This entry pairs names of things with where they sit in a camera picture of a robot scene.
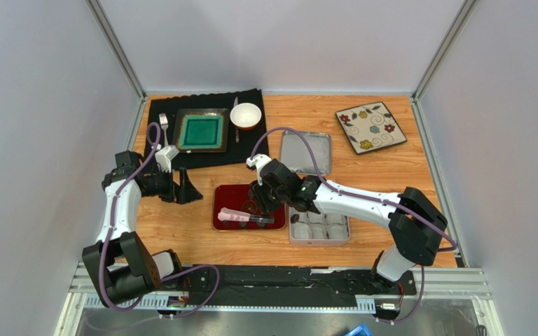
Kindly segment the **pink handled metal tongs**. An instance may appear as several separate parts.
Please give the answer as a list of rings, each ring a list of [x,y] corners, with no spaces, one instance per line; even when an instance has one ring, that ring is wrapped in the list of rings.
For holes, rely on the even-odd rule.
[[[228,208],[221,208],[217,214],[217,219],[220,221],[235,221],[235,222],[253,222],[262,224],[273,224],[275,220],[267,216],[252,215],[243,211],[236,211]]]

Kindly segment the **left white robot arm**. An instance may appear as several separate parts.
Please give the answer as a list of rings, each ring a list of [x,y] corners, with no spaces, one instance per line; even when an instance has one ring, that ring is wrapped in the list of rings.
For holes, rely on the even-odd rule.
[[[125,311],[144,295],[160,289],[167,277],[182,271],[173,250],[149,253],[136,232],[137,210],[144,197],[188,204],[202,199],[185,168],[173,179],[175,146],[166,146],[148,157],[133,151],[116,154],[116,167],[104,176],[106,208],[102,229],[93,245],[82,252],[82,261],[102,304]]]

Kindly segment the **silver tin with paper cups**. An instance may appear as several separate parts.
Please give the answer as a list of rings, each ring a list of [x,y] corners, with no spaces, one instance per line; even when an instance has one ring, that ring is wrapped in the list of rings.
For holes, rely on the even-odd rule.
[[[290,217],[300,216],[297,223]],[[294,246],[339,247],[350,239],[350,221],[347,216],[333,213],[299,212],[288,208],[289,242]]]

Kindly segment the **red lacquer tray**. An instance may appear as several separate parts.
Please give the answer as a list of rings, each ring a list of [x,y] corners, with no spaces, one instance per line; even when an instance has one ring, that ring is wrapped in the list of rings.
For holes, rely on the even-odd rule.
[[[257,223],[248,222],[246,229],[239,227],[239,222],[229,221],[229,229],[222,227],[222,222],[217,219],[217,214],[221,208],[228,208],[236,211],[247,212],[257,216],[267,216],[275,220],[273,224],[266,224],[264,229],[257,226]],[[218,231],[242,231],[242,230],[280,230],[286,226],[287,213],[284,206],[278,210],[265,215],[256,198],[251,194],[251,188],[248,184],[220,185],[214,191],[212,227]]]

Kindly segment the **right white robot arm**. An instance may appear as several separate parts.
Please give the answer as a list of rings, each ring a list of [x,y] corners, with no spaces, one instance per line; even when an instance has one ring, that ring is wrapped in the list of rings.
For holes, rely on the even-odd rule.
[[[432,266],[447,237],[446,217],[416,188],[381,193],[339,185],[321,176],[302,178],[267,155],[247,159],[247,166],[256,172],[251,192],[264,212],[286,205],[298,213],[347,216],[388,230],[393,244],[373,266],[379,280],[393,283],[416,265]]]

